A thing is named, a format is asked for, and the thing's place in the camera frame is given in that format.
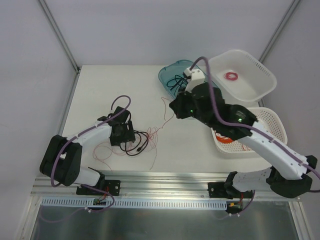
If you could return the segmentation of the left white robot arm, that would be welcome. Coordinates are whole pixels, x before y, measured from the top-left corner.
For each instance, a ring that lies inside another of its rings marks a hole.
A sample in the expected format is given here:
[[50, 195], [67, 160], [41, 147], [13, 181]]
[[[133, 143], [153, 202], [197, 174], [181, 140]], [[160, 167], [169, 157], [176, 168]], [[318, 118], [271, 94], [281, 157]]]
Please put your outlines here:
[[99, 195], [106, 191], [118, 196], [119, 180], [107, 180], [101, 171], [82, 166], [87, 152], [106, 140], [112, 146], [136, 140], [129, 110], [117, 106], [109, 115], [98, 118], [93, 126], [73, 136], [53, 136], [39, 171], [49, 177], [55, 187], [77, 185], [78, 195]]

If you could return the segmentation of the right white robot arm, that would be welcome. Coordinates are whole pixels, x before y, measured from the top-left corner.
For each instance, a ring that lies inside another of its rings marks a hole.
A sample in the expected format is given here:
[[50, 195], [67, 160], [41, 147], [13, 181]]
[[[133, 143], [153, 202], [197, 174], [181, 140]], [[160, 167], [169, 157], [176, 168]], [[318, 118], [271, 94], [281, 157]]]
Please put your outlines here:
[[225, 182], [209, 183], [210, 197], [249, 199], [256, 190], [271, 190], [293, 199], [311, 192], [313, 180], [308, 174], [316, 168], [317, 158], [298, 154], [278, 141], [246, 107], [225, 103], [217, 87], [202, 83], [191, 91], [181, 88], [169, 107], [178, 119], [192, 117], [216, 133], [249, 147], [270, 164], [253, 172], [232, 171]]

